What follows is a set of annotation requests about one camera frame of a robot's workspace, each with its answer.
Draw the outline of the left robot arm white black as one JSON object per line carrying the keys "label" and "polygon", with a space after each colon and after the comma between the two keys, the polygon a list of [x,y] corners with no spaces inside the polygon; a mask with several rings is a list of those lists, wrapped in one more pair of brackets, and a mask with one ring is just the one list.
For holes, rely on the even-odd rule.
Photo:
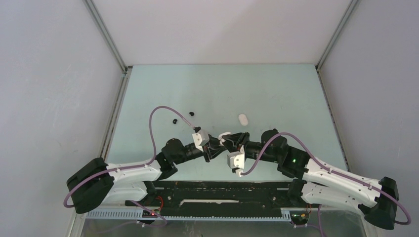
{"label": "left robot arm white black", "polygon": [[94,158],[67,180],[69,194],[64,205],[73,207],[77,214],[90,212],[102,204],[122,201],[152,205],[156,199],[154,181],[174,175],[178,171],[177,164],[200,157],[209,162],[225,150],[214,137],[210,137],[201,150],[194,143],[183,145],[173,138],[167,141],[153,162],[114,164]]}

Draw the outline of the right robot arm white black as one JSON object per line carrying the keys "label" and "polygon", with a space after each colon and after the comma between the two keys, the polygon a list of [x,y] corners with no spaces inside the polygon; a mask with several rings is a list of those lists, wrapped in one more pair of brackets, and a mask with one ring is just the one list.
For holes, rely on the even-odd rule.
{"label": "right robot arm white black", "polygon": [[259,142],[250,141],[247,132],[224,133],[218,138],[231,155],[238,155],[239,162],[251,158],[256,163],[276,163],[281,174],[292,178],[287,193],[291,205],[333,206],[357,213],[378,228],[394,229],[399,200],[394,179],[377,180],[336,168],[315,157],[305,145],[302,149],[290,146],[287,136],[292,134],[271,129]]}

